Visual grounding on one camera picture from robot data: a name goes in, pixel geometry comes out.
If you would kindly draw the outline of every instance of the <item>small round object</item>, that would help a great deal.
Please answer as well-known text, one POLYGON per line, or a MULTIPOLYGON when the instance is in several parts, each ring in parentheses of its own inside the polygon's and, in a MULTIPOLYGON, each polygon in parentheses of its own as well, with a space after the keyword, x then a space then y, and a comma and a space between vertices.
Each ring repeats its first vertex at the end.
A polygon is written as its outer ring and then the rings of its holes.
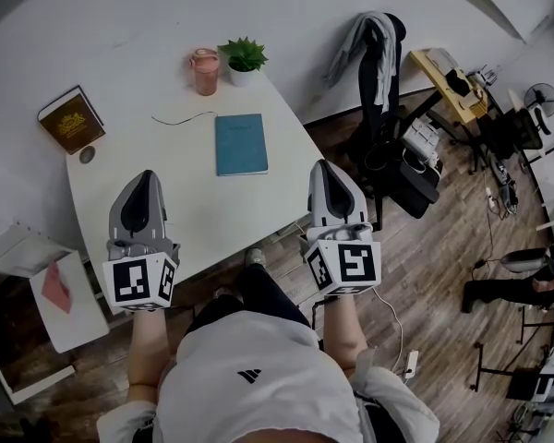
POLYGON ((93 146, 87 146, 80 152, 80 162, 82 162, 82 164, 88 164, 94 159, 95 152, 96 149, 93 146))

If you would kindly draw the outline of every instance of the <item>brown book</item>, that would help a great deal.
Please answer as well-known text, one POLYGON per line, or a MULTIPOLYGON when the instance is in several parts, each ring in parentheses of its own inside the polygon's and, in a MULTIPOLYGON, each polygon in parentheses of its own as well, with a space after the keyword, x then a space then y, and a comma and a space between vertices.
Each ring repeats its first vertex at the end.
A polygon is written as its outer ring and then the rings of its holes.
POLYGON ((51 102, 37 118, 68 154, 74 154, 104 135, 101 118, 80 86, 51 102))

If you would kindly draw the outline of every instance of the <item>adidas logo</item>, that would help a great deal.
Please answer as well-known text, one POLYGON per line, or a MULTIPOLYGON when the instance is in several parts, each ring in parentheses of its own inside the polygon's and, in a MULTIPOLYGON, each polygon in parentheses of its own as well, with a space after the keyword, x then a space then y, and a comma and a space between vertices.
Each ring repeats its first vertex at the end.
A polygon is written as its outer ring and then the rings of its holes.
POLYGON ((240 371, 238 374, 246 379, 248 382, 250 382, 250 384, 254 384, 257 380, 257 377, 259 377, 260 369, 253 369, 251 371, 240 371))

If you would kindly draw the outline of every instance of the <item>white cable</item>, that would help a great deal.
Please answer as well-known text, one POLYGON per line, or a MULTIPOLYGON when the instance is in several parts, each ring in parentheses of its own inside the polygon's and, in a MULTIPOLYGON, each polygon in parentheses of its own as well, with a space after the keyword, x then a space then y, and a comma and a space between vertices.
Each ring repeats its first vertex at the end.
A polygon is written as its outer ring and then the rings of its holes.
POLYGON ((404 330, 403 330, 403 324, 400 323, 400 320, 398 319, 398 316, 396 315, 396 310, 394 310, 394 307, 391 306, 389 302, 386 302, 384 299, 382 299, 379 296, 378 291, 376 289, 372 289, 374 294, 383 302, 386 304, 389 308, 391 308, 391 312, 394 314, 394 319, 396 320, 396 323, 398 323, 398 326, 400 327, 400 352, 398 352, 398 358, 396 359, 396 363, 394 363, 394 367, 391 369, 392 373, 396 370, 396 367, 398 366, 398 363, 400 363, 400 358, 403 355, 403 346, 404 346, 404 330))

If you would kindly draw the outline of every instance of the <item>electrical outlet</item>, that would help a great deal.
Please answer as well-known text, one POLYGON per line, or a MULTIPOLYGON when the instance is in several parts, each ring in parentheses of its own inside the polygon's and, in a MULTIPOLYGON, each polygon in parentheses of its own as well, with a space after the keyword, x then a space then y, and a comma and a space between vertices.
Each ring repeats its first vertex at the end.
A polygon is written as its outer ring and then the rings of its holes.
POLYGON ((411 379, 416 374, 416 362, 418 361, 418 351, 413 350, 408 354, 406 369, 404 370, 404 378, 411 379))

